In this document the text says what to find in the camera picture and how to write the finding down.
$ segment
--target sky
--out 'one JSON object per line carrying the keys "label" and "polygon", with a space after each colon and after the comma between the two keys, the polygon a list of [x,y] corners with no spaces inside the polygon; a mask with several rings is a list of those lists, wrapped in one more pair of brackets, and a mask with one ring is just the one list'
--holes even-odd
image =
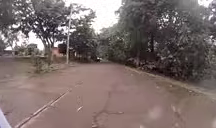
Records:
{"label": "sky", "polygon": [[[65,0],[66,4],[79,3],[85,7],[89,7],[96,12],[97,18],[94,20],[93,28],[96,32],[104,27],[112,26],[117,23],[118,17],[115,11],[121,6],[122,0]],[[201,5],[208,6],[212,0],[198,0]],[[29,43],[38,44],[39,49],[43,50],[43,44],[37,39],[34,33],[29,35]]]}

